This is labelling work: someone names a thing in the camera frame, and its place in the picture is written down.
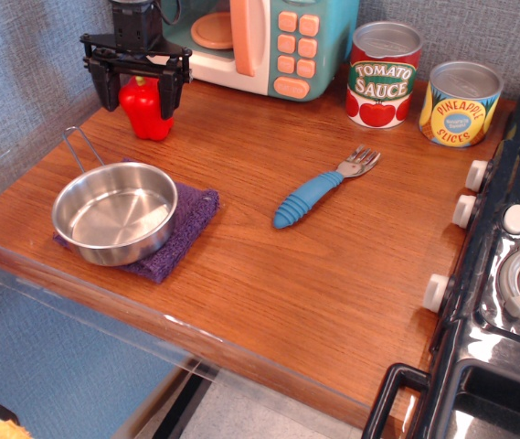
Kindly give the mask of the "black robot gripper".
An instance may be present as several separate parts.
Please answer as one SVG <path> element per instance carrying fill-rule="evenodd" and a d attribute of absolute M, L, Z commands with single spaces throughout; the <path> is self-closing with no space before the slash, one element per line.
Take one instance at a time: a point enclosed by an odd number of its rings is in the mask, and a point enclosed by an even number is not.
<path fill-rule="evenodd" d="M 120 75 L 159 76 L 158 92 L 163 120 L 174 116 L 184 82 L 192 81 L 192 51 L 168 41 L 164 27 L 175 21 L 160 4 L 112 4 L 113 31 L 83 34 L 83 59 L 101 106 L 109 112 L 119 106 Z"/>

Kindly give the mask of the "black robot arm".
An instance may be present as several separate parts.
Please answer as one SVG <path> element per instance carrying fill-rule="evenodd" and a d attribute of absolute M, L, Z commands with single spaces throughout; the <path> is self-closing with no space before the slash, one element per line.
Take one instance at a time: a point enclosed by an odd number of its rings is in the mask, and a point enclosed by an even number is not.
<path fill-rule="evenodd" d="M 121 75 L 158 80 L 160 115 L 174 116 L 183 85 L 192 81 L 192 50 L 164 37 L 167 20 L 159 1 L 112 1 L 113 31 L 84 34 L 84 67 L 91 75 L 101 106 L 108 111 L 119 104 Z"/>

